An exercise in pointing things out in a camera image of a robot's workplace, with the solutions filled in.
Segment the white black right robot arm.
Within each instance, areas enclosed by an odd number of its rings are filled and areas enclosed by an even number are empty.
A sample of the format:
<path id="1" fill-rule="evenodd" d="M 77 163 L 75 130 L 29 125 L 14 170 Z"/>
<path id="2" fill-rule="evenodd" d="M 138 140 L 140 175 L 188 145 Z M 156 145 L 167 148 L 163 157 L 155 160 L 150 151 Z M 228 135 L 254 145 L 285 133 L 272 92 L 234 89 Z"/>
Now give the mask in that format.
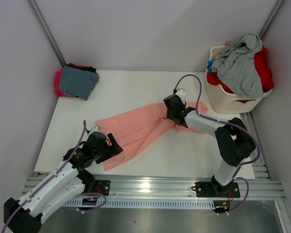
<path id="1" fill-rule="evenodd" d="M 172 94 L 163 99 L 167 107 L 167 118 L 179 126 L 200 130 L 213 136 L 223 161 L 210 182 L 196 182 L 194 189 L 198 197 L 226 198 L 233 191 L 233 181 L 241 163 L 256 149 L 252 135 L 242 120 L 235 117 L 222 121 L 200 113 L 197 108 L 187 107 L 181 98 Z"/>

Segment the pink t shirt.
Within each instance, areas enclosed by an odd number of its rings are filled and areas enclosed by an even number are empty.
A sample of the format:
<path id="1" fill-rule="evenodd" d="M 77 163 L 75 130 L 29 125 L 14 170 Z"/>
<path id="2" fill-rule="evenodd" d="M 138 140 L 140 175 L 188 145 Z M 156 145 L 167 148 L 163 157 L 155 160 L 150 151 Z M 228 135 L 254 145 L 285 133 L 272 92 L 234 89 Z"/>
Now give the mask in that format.
<path id="1" fill-rule="evenodd" d="M 103 162 L 105 171 L 110 171 L 129 162 L 170 130 L 177 133 L 181 131 L 203 133 L 201 130 L 179 126 L 168 119 L 167 107 L 163 102 L 99 120 L 96 125 L 103 134 L 112 133 L 123 149 L 119 155 Z"/>

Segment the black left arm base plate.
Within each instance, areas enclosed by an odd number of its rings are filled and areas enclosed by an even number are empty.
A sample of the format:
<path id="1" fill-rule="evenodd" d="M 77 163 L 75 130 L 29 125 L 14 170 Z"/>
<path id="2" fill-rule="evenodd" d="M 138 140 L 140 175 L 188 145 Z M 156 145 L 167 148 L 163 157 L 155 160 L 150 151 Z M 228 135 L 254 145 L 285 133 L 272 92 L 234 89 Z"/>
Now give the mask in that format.
<path id="1" fill-rule="evenodd" d="M 95 180 L 92 191 L 108 196 L 110 191 L 110 184 L 111 182 L 109 180 Z"/>

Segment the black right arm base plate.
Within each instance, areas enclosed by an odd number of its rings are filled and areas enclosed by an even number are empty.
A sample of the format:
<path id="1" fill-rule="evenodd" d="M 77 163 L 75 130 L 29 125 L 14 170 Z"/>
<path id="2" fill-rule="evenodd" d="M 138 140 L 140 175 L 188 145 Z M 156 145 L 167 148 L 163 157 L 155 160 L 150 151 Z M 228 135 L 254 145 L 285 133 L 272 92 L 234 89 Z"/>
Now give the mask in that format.
<path id="1" fill-rule="evenodd" d="M 212 182 L 196 182 L 191 189 L 199 198 L 239 198 L 241 196 L 236 182 L 230 182 L 226 186 Z"/>

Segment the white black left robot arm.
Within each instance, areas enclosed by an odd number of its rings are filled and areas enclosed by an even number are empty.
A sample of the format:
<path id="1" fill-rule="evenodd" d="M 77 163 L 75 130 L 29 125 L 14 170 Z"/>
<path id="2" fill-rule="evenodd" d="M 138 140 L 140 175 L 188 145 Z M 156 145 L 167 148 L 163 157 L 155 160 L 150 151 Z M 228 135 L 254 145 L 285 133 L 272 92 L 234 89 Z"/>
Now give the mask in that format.
<path id="1" fill-rule="evenodd" d="M 42 224 L 67 201 L 89 196 L 105 198 L 103 189 L 87 168 L 100 164 L 123 152 L 114 136 L 93 132 L 88 139 L 80 139 L 63 160 L 35 188 L 18 199 L 9 198 L 3 207 L 2 229 L 14 233 L 37 233 Z"/>

